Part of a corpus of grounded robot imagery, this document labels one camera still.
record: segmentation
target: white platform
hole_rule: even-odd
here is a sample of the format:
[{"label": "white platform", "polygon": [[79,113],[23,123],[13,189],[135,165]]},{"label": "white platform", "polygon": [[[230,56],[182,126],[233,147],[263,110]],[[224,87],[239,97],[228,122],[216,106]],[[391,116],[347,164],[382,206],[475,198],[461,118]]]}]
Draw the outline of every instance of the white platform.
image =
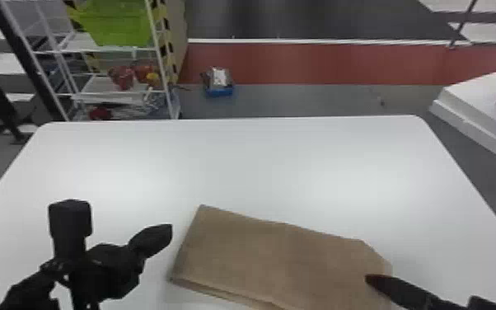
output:
[{"label": "white platform", "polygon": [[430,111],[496,154],[496,73],[445,87]]},{"label": "white platform", "polygon": [[[365,240],[394,274],[496,302],[496,216],[415,116],[51,123],[0,180],[0,302],[52,256],[47,206],[92,204],[98,242],[172,223],[140,285],[104,310],[246,310],[167,281],[196,207]],[[62,310],[68,292],[56,288]]]}]

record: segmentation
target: green bin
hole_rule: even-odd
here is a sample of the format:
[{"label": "green bin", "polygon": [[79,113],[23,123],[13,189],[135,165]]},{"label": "green bin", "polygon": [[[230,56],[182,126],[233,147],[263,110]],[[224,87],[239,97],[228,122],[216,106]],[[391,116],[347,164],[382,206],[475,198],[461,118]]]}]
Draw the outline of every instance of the green bin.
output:
[{"label": "green bin", "polygon": [[[87,0],[77,9],[68,7],[68,14],[98,45],[146,47],[152,42],[144,0]],[[157,7],[152,14],[158,18]]]}]

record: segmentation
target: beige cloth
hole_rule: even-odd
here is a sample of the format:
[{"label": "beige cloth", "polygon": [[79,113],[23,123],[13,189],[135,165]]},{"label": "beige cloth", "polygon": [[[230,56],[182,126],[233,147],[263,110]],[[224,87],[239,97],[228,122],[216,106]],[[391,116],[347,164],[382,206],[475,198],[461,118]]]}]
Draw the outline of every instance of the beige cloth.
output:
[{"label": "beige cloth", "polygon": [[364,276],[390,273],[360,240],[200,206],[171,281],[258,309],[374,310],[391,303]]}]

